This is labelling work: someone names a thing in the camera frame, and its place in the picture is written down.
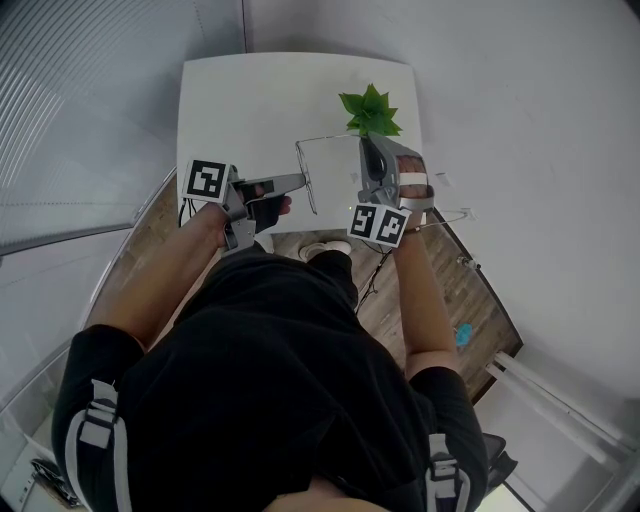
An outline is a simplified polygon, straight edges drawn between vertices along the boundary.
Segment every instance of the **short sleeve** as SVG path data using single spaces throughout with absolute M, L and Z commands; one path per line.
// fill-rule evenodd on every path
M 51 432 L 53 452 L 65 477 L 67 431 L 73 416 L 93 399 L 91 380 L 114 384 L 118 389 L 125 372 L 143 355 L 135 338 L 115 327 L 95 325 L 74 336 L 53 413 Z
M 464 381 L 449 368 L 432 367 L 417 373 L 409 383 L 432 403 L 438 432 L 446 434 L 449 451 L 471 481 L 467 510 L 475 510 L 487 489 L 489 461 Z

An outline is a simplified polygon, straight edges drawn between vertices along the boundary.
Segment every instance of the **white table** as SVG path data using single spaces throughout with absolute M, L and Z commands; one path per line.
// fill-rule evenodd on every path
M 397 107 L 394 140 L 422 152 L 413 70 L 394 62 L 318 53 L 257 53 L 185 63 L 178 119 L 178 205 L 189 159 L 234 164 L 243 179 L 300 172 L 298 140 L 347 132 L 338 94 L 373 83 Z M 361 189 L 358 138 L 302 143 L 318 215 L 306 190 L 271 232 L 346 228 Z

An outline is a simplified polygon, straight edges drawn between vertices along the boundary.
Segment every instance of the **wooden floor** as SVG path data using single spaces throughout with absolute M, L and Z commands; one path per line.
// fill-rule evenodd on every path
M 116 261 L 96 300 L 89 317 L 89 324 L 92 323 L 98 311 L 108 306 L 114 294 L 122 288 L 124 283 L 149 260 L 155 249 L 174 229 L 177 229 L 176 218 L 176 180 L 174 178 L 149 208 L 133 233 L 128 246 Z M 434 217 L 429 221 L 437 222 Z M 459 348 L 462 362 L 461 374 L 469 395 L 473 398 L 490 380 L 484 367 L 491 361 L 493 354 L 498 350 L 512 353 L 519 348 L 521 342 L 478 274 L 456 262 L 461 250 L 447 231 L 442 226 L 433 226 L 423 230 L 422 236 L 444 292 L 452 328 L 463 323 L 469 323 L 473 328 L 469 344 Z M 347 240 L 344 230 L 280 234 L 275 235 L 273 239 L 277 254 L 293 258 L 297 258 L 298 248 L 308 243 L 318 240 Z M 359 290 L 363 290 L 380 262 L 381 256 L 359 240 L 348 240 L 354 249 L 351 254 L 354 283 Z M 194 285 L 189 296 L 199 288 L 200 283 L 201 279 Z M 398 281 L 392 257 L 387 259 L 378 274 L 375 287 L 378 293 L 367 299 L 358 316 L 371 335 L 387 347 L 398 364 L 403 366 L 404 345 L 398 306 Z

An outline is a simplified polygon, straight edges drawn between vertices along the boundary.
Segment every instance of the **shoe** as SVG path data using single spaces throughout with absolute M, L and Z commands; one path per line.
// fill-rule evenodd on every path
M 273 237 L 269 233 L 258 233 L 253 239 L 262 246 L 264 252 L 267 254 L 273 254 L 275 252 L 273 249 Z
M 348 256 L 351 254 L 351 244 L 343 240 L 335 240 L 333 242 L 306 245 L 298 251 L 298 256 L 302 261 L 309 261 L 314 256 L 325 251 L 340 251 Z

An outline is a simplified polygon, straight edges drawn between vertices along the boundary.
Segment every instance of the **corrugated panel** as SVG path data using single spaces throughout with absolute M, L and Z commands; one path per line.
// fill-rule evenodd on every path
M 4 11 L 0 249 L 134 220 L 175 165 L 182 63 L 243 51 L 237 6 L 19 0 Z

